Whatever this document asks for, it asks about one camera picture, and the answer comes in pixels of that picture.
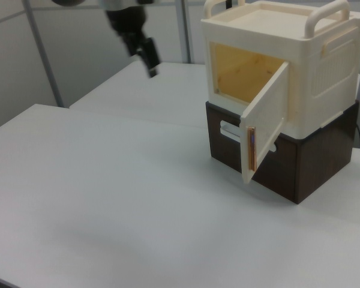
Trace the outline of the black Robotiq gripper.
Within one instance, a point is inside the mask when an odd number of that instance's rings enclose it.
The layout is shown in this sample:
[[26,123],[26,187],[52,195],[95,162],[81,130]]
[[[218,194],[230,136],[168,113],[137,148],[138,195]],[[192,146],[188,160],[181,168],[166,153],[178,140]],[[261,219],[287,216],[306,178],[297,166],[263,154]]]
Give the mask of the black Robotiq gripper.
[[143,6],[128,7],[118,11],[106,11],[111,27],[121,37],[130,56],[136,56],[144,65],[150,78],[157,75],[161,63],[154,40],[145,39],[142,31],[146,20]]

